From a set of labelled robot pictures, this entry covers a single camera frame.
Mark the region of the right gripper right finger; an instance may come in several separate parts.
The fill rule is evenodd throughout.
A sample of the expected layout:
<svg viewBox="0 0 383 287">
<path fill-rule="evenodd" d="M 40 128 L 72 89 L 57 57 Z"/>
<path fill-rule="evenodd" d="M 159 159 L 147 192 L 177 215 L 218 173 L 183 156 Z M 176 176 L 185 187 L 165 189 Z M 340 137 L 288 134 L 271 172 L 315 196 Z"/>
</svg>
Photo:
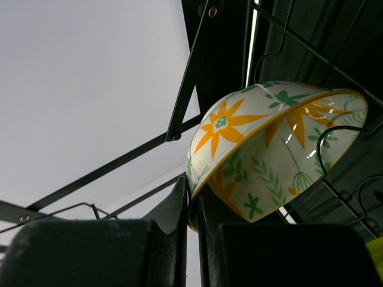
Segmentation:
<svg viewBox="0 0 383 287">
<path fill-rule="evenodd" d="M 341 225 L 250 224 L 210 191 L 197 199 L 203 286 L 381 286 L 358 234 Z"/>
</svg>

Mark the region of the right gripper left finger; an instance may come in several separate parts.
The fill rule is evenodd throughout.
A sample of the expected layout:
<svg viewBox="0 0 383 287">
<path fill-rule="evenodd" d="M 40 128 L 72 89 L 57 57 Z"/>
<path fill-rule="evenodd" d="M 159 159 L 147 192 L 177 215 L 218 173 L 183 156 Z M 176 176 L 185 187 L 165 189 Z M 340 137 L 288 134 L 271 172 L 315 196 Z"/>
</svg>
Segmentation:
<svg viewBox="0 0 383 287">
<path fill-rule="evenodd" d="M 140 219 L 40 219 L 14 237 L 2 286 L 185 286 L 188 184 Z"/>
</svg>

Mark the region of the yellow floral white bowl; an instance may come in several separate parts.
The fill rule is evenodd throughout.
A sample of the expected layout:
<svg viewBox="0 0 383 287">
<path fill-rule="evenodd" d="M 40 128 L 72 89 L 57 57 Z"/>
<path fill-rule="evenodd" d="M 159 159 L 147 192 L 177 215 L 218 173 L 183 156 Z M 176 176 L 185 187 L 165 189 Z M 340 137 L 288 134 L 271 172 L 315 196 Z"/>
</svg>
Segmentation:
<svg viewBox="0 0 383 287">
<path fill-rule="evenodd" d="M 348 88 L 267 81 L 212 105 L 187 152 L 189 226 L 205 187 L 240 218 L 256 222 L 312 187 L 347 152 L 368 104 Z"/>
</svg>

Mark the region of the lime green bowl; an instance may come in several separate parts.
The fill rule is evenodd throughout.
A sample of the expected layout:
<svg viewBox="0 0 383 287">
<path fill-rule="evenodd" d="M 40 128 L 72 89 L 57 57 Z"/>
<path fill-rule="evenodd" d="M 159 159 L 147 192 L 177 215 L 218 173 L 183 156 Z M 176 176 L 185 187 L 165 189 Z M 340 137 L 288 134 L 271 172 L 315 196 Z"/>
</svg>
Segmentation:
<svg viewBox="0 0 383 287">
<path fill-rule="evenodd" d="M 366 243 L 367 250 L 370 253 L 375 268 L 380 276 L 383 278 L 383 237 L 378 237 Z"/>
</svg>

